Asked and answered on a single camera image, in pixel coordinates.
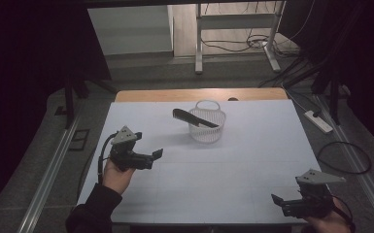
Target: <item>basket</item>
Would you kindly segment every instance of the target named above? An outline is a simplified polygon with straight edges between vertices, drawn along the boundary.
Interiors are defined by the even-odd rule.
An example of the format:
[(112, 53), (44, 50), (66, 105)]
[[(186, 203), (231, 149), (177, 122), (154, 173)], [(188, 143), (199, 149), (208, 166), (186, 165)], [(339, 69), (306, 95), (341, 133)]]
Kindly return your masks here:
[[(218, 106), (217, 109), (202, 109), (198, 105), (202, 102), (212, 102)], [(206, 119), (218, 125), (218, 127), (197, 127), (193, 124), (189, 125), (190, 136), (199, 143), (212, 144), (216, 142), (222, 134), (223, 125), (225, 124), (226, 114), (221, 111), (221, 106), (217, 101), (200, 100), (196, 103), (195, 108), (189, 112), (197, 117)]]

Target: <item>wall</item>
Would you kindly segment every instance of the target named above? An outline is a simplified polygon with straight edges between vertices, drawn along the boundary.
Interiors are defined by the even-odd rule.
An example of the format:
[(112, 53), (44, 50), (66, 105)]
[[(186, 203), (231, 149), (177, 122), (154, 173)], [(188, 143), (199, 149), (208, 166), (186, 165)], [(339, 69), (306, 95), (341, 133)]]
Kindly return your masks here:
[(104, 55), (172, 51), (172, 7), (89, 9)]

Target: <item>white tabletop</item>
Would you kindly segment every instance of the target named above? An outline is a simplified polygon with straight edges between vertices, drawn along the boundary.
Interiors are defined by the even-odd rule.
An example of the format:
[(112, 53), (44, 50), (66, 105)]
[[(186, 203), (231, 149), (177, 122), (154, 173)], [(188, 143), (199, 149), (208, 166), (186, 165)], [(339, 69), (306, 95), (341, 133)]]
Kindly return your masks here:
[[(283, 216), (271, 193), (299, 199), (296, 176), (321, 170), (290, 100), (220, 102), (226, 113), (221, 138), (196, 143), (174, 108), (194, 102), (113, 103), (78, 204), (97, 182), (97, 159), (109, 135), (124, 125), (142, 132), (134, 151), (163, 149), (151, 170), (135, 172), (112, 214), (123, 223), (296, 223)], [(111, 145), (108, 145), (105, 156)]]

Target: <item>gray carpet floor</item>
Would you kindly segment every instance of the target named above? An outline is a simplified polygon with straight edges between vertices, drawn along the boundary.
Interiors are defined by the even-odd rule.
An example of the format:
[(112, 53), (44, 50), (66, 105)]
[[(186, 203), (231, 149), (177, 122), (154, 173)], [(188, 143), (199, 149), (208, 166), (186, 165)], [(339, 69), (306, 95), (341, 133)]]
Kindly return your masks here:
[[(291, 62), (292, 58), (280, 59), (283, 67), (287, 67)], [(116, 61), (113, 57), (109, 57), (108, 65), (113, 80), (106, 83), (119, 90), (257, 87), (261, 81), (275, 76), (264, 55), (207, 57), (204, 59), (204, 74), (199, 76), (194, 74), (194, 64), (191, 58), (132, 57)], [(294, 88), (311, 97), (309, 93), (311, 81), (304, 81)], [(81, 184), (85, 178), (87, 162), (98, 144), (109, 106), (115, 100), (115, 94), (93, 83), (86, 84), (90, 90), (89, 97), (87, 99), (75, 98), (75, 102), (83, 104), (77, 130), (89, 130), (87, 143), (82, 151), (68, 151), (65, 155), (34, 232), (65, 232), (64, 220), (77, 202)], [(304, 106), (311, 105), (303, 98), (297, 101)], [(361, 146), (370, 154), (373, 161), (373, 170), (370, 173), (374, 179), (374, 137), (357, 120), (345, 99), (341, 99), (339, 103), (342, 127), (353, 143)], [(0, 195), (0, 232), (18, 230), (36, 188), (59, 144), (66, 118), (54, 115), (58, 106), (64, 106), (63, 90), (57, 91), (49, 98), (47, 113), (33, 142)], [(334, 135), (324, 135), (303, 116), (302, 109), (295, 108), (315, 153), (323, 145), (335, 141)], [(70, 148), (79, 148), (81, 145), (82, 142), (73, 142)], [(348, 162), (339, 147), (328, 148), (325, 151), (325, 160), (349, 169)], [(354, 214), (357, 233), (374, 232), (374, 208), (362, 191), (357, 177), (340, 174), (324, 165), (322, 169), (324, 172), (344, 176), (348, 180), (346, 184), (334, 184), (330, 188), (334, 194), (349, 204)], [(114, 231), (127, 232), (128, 227), (117, 226)]]

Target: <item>white power strip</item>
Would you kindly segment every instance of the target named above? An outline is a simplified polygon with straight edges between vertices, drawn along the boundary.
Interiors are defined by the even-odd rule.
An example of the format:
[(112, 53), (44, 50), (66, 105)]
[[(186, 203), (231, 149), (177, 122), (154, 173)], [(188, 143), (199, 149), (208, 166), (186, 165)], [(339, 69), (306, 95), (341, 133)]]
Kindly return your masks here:
[(310, 119), (317, 127), (319, 127), (324, 134), (327, 134), (327, 133), (332, 131), (332, 127), (329, 126), (329, 124), (327, 124), (325, 121), (323, 121), (323, 119), (321, 119), (319, 116), (314, 117), (313, 114), (314, 114), (314, 112), (308, 111), (304, 115), (308, 119)]

